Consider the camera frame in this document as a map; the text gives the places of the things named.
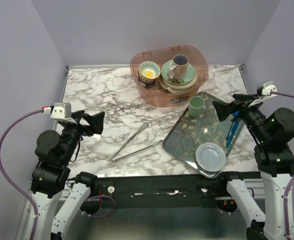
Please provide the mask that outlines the iridescent pink mug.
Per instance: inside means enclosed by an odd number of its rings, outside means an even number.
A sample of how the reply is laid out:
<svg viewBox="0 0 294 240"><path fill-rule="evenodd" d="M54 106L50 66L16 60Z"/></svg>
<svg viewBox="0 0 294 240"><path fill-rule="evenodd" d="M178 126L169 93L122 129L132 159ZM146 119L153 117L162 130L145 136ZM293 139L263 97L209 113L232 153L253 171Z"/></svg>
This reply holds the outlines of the iridescent pink mug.
<svg viewBox="0 0 294 240"><path fill-rule="evenodd" d="M172 60L172 66L167 72L169 79L182 80L185 78L189 64L189 58L183 54L176 55Z"/></svg>

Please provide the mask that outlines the yellow blue patterned bowl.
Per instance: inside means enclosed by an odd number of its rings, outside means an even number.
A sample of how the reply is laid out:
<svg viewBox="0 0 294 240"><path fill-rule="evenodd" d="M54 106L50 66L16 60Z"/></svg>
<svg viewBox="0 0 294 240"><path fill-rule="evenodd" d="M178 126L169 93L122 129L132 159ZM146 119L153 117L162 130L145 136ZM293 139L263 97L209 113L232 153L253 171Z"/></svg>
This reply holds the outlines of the yellow blue patterned bowl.
<svg viewBox="0 0 294 240"><path fill-rule="evenodd" d="M156 80L161 74L158 64L152 61L144 61L139 65L138 77L147 81Z"/></svg>

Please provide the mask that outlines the cream divided plate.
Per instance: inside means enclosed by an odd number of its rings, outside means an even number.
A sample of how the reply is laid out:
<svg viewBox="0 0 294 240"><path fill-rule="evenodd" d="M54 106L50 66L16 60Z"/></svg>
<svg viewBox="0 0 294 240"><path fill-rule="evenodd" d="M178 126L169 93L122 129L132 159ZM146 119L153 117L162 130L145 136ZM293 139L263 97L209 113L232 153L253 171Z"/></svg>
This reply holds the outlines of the cream divided plate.
<svg viewBox="0 0 294 240"><path fill-rule="evenodd" d="M159 79L160 85L165 90L168 90L170 93L178 93L178 92L181 92L184 90L188 90L196 84L196 81L197 81L197 76L194 76L194 78L190 82L188 82L184 85L173 85L173 84L168 83L162 76Z"/></svg>

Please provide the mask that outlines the green plate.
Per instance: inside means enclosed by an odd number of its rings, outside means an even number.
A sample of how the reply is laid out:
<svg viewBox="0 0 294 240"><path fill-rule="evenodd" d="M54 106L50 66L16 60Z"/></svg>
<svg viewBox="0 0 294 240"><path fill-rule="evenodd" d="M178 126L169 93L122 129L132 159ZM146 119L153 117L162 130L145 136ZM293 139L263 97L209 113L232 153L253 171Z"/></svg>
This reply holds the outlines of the green plate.
<svg viewBox="0 0 294 240"><path fill-rule="evenodd" d="M173 64L173 60L169 60L161 68L162 77L167 82L169 82L171 84L175 84L175 85L183 85L183 84L190 82L194 78L195 69L191 64L188 64L187 72L186 72L184 79L175 79L175 78L169 79L167 76L167 73L168 73L169 69L172 67L172 64Z"/></svg>

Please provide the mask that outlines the orange patterned bowl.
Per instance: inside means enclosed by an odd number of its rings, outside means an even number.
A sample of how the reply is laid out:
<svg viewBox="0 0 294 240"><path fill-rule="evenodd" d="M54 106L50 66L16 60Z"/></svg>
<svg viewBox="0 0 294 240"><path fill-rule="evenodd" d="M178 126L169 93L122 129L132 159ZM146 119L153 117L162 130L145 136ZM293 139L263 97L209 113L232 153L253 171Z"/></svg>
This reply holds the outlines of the orange patterned bowl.
<svg viewBox="0 0 294 240"><path fill-rule="evenodd" d="M138 80L139 82L142 83L152 83L152 82L156 82L156 80L159 78L159 75L157 73L154 72L138 72Z"/></svg>

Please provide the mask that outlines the colourful striped bowl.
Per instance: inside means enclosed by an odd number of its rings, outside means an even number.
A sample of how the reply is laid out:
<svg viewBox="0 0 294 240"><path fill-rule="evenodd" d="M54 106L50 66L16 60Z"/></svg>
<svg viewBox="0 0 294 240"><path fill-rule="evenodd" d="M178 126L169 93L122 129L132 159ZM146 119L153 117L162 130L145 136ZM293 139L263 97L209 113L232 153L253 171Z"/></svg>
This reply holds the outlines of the colourful striped bowl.
<svg viewBox="0 0 294 240"><path fill-rule="evenodd" d="M152 88L156 85L156 82L150 82L150 83L143 83L143 82L140 82L140 84L144 87L144 88Z"/></svg>

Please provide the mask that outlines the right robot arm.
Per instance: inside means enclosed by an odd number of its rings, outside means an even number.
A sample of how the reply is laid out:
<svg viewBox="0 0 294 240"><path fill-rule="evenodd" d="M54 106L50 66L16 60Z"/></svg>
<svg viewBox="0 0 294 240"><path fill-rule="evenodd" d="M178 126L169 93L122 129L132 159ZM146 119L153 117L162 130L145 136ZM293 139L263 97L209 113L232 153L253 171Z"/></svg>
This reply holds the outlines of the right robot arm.
<svg viewBox="0 0 294 240"><path fill-rule="evenodd" d="M236 113L254 138L254 158L264 187L265 213L244 186L242 178L225 178L217 183L217 191L231 195L246 222L248 240L294 240L292 185L294 156L288 145L294 138L294 111L281 107L270 117L261 113L264 100L278 95L275 91L254 95L234 94L230 103L213 101L219 121Z"/></svg>

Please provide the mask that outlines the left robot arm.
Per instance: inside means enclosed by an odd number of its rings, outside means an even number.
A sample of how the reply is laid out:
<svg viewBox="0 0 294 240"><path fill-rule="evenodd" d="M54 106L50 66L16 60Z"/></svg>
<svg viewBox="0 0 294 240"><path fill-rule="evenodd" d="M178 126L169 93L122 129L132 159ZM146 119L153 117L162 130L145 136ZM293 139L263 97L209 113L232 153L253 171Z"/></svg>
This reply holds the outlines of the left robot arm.
<svg viewBox="0 0 294 240"><path fill-rule="evenodd" d="M32 240L62 240L86 198L98 190L91 173L81 173L74 189L60 210L56 210L70 174L68 165L83 137L103 132L104 112L89 115L84 110L71 112L61 106L51 110L51 118L62 127L61 133L47 130L37 139L36 156L39 164L32 173L30 217L26 235Z"/></svg>

